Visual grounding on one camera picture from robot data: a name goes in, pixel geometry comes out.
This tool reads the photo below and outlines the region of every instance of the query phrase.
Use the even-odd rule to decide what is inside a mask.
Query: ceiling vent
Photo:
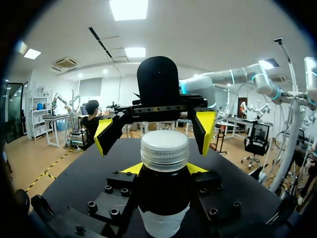
[[[55,62],[55,65],[62,68],[71,68],[77,65],[77,62],[70,57],[64,57]]]
[[[283,74],[274,74],[268,76],[272,82],[285,82],[287,81],[287,77]]]
[[[60,68],[57,68],[57,67],[54,67],[54,66],[49,68],[49,71],[53,72],[53,73],[61,73]]]

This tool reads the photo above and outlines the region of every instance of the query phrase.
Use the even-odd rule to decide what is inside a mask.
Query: black platform
[[[87,203],[95,200],[103,191],[109,174],[139,162],[140,139],[119,139],[105,157],[102,157],[96,145],[93,145],[58,176],[46,189],[43,197],[54,212],[63,211],[67,206],[71,206],[87,213]],[[281,202],[275,194],[214,150],[210,149],[206,157],[200,155],[194,139],[190,139],[189,162],[206,170],[217,171],[222,177],[226,192],[242,203],[241,214],[245,216],[256,213],[263,221],[267,221]],[[292,220],[297,216],[295,213],[291,217]],[[138,210],[133,213],[124,237],[150,237],[144,229]],[[190,209],[175,237],[208,236],[196,213]]]

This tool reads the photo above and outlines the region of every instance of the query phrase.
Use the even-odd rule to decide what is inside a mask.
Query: floor
[[[155,125],[150,125],[149,130],[151,129],[156,129]],[[178,127],[177,130],[185,133],[185,128]],[[42,194],[54,181],[54,177],[57,177],[83,153],[80,150],[70,151],[67,148],[63,148],[64,133],[65,132],[59,132],[58,138],[61,145],[59,148],[48,146],[45,136],[36,141],[28,140],[26,136],[23,136],[6,145],[5,151],[13,171],[11,176],[13,178],[12,185],[14,189],[29,189],[28,195],[30,198],[36,194]],[[131,131],[129,135],[132,138],[141,138],[139,130]],[[194,137],[192,131],[189,131],[188,135],[189,137]],[[250,156],[250,153],[244,150],[242,138],[235,137],[234,139],[224,140],[222,150],[227,151],[227,154],[222,154],[225,158],[246,173],[250,172],[247,167],[247,162],[241,163],[244,157]],[[276,150],[270,150],[268,157],[269,162],[273,160],[276,152]],[[257,156],[261,164],[264,163],[265,157],[266,155],[264,157]]]

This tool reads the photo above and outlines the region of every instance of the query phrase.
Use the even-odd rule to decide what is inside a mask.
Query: person
[[[97,100],[90,100],[85,107],[88,116],[83,118],[82,125],[88,130],[87,144],[88,146],[91,146],[95,142],[94,136],[96,134],[102,113],[98,111],[99,103]]]
[[[317,136],[313,142],[311,148],[312,157],[317,158]],[[305,176],[309,176],[305,185],[300,186],[300,196],[298,197],[298,205],[301,205],[304,201],[304,197],[306,196],[308,189],[313,182],[314,178],[317,176],[317,166],[315,160],[313,158],[307,158],[307,162],[305,164]]]

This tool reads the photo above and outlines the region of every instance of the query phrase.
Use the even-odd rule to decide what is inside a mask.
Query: air conditioner vent
[[[274,74],[268,76],[272,82],[285,82],[287,81],[287,77],[283,74]]]
[[[75,67],[77,65],[77,62],[70,57],[64,57],[62,59],[59,59],[55,62],[55,65],[58,65],[62,68],[70,68]]]

